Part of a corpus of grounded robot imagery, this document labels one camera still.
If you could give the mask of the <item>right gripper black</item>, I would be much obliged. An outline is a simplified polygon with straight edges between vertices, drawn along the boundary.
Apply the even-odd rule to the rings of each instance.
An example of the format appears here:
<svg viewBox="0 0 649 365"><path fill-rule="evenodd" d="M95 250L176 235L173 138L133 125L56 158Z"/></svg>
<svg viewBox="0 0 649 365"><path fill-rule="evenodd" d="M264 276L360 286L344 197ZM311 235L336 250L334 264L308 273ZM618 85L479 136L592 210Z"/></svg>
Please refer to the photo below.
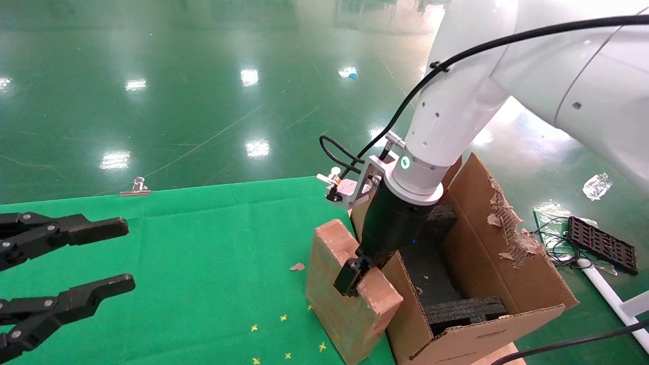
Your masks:
<svg viewBox="0 0 649 365"><path fill-rule="evenodd" d="M358 296L357 287L372 267L384 266L396 250L419 237L431 205L415 205L402 200L381 182L367 209L360 234L362 255L349 258L334 281L343 296Z"/></svg>

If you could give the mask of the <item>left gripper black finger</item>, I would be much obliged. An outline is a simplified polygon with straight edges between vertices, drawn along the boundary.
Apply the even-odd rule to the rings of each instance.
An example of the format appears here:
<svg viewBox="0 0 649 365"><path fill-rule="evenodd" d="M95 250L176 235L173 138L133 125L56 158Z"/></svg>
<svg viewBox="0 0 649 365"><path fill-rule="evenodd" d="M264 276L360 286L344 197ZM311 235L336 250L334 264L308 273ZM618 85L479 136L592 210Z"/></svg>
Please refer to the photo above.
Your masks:
<svg viewBox="0 0 649 365"><path fill-rule="evenodd" d="M57 296L1 300L1 324L12 326L1 335L1 361L33 351L62 326L91 317L107 298L136 288L130 273L72 287Z"/></svg>
<svg viewBox="0 0 649 365"><path fill-rule="evenodd" d="M85 245L128 234L122 217L91 222L81 213L49 217L35 212L1 214L1 270L19 266L67 245Z"/></svg>

